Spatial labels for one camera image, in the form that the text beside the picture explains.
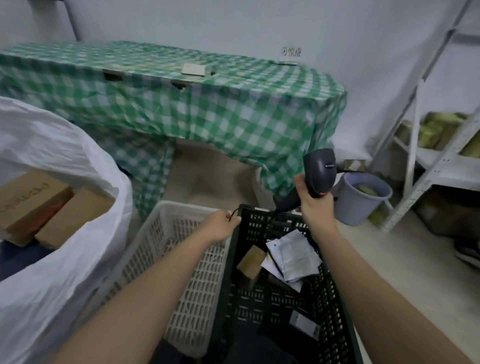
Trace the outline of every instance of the large white sack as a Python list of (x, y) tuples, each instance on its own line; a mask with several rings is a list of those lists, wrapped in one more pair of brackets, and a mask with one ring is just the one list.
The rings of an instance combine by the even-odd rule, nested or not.
[(0, 185), (29, 166), (74, 187), (96, 184), (115, 203), (60, 249), (0, 282), (3, 364), (39, 359), (61, 343), (121, 256), (132, 214), (130, 180), (92, 138), (58, 115), (0, 97)]

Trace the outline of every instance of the black plastic crate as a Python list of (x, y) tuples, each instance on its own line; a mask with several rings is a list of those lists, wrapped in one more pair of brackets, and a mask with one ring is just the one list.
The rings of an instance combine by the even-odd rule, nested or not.
[[(252, 245), (266, 251), (266, 239), (280, 238), (298, 229), (318, 251), (299, 215), (277, 215), (268, 224), (265, 238), (261, 235), (265, 222), (270, 219), (269, 212), (240, 205), (239, 215), (242, 221), (232, 235), (212, 337), (204, 362), (222, 363), (232, 343), (261, 334), (295, 356), (300, 364), (363, 363), (352, 321), (325, 264), (321, 265), (320, 274), (305, 280), (300, 293), (271, 284), (267, 281), (268, 272), (264, 269), (252, 291), (243, 290), (232, 283), (233, 275), (237, 274), (235, 267), (243, 256)], [(305, 312), (321, 324), (318, 342), (291, 335), (288, 322), (293, 309)]]

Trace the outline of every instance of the beige floor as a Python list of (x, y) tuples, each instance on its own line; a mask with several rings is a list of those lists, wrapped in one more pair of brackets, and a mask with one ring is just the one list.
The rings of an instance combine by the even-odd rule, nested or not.
[[(217, 151), (182, 146), (164, 199), (229, 210), (256, 205), (252, 173)], [(480, 363), (480, 273), (454, 257), (449, 239), (429, 233), (411, 212), (389, 234), (368, 221), (339, 227), (384, 279)]]

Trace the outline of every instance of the trash bin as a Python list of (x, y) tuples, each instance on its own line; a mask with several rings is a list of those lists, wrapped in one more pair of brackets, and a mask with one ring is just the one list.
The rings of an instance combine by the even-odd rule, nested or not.
[[(371, 188), (378, 196), (358, 190), (356, 187), (359, 185)], [(335, 202), (335, 218), (347, 225), (360, 225), (381, 202), (388, 200), (392, 193), (392, 188), (373, 174), (345, 173), (343, 184), (338, 191), (338, 199)]]

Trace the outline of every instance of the green and white checkered cloth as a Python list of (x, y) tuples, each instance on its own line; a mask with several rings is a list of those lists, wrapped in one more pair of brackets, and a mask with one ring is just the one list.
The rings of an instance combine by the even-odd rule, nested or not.
[[(206, 76), (181, 74), (186, 62), (206, 65)], [(347, 98), (303, 66), (123, 41), (7, 48), (0, 76), (0, 94), (80, 125), (141, 181), (141, 216), (163, 194), (173, 137), (261, 166), (265, 186), (282, 195), (302, 156), (327, 146)]]

